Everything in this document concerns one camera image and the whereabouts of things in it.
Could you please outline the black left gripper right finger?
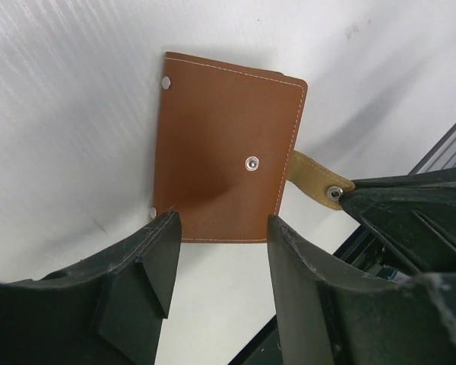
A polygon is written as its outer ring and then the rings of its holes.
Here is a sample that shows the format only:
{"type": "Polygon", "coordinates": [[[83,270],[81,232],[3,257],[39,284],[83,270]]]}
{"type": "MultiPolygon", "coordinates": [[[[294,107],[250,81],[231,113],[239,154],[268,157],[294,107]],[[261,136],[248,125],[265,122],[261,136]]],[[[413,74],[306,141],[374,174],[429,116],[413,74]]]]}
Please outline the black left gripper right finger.
{"type": "Polygon", "coordinates": [[[267,248],[284,363],[456,364],[456,273],[378,278],[275,215],[267,248]]]}

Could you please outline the brown leather card holder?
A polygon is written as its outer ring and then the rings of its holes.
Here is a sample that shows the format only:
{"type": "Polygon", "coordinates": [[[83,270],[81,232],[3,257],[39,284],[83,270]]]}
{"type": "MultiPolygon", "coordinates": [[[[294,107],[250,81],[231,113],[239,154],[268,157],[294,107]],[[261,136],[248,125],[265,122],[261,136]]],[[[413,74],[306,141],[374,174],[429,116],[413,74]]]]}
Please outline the brown leather card holder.
{"type": "Polygon", "coordinates": [[[185,243],[263,243],[286,183],[332,210],[355,184],[295,150],[307,83],[166,52],[153,206],[177,211],[185,243]]]}

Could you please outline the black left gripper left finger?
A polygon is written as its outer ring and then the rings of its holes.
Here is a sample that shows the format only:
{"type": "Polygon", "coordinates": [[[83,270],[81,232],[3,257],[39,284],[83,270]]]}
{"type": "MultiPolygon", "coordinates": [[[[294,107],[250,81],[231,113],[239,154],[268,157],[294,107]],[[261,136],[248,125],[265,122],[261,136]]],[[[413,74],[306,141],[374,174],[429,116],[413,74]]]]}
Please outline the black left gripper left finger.
{"type": "Polygon", "coordinates": [[[181,238],[169,211],[42,279],[0,283],[0,364],[154,363],[181,238]]]}

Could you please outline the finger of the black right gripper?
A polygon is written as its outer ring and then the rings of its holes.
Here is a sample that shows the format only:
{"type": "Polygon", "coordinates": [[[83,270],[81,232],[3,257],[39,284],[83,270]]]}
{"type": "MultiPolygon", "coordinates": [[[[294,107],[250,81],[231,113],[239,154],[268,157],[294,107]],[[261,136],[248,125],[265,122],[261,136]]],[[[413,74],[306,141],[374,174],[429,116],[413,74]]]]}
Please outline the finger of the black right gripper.
{"type": "Polygon", "coordinates": [[[456,273],[456,167],[354,184],[340,205],[383,243],[386,265],[456,273]]]}

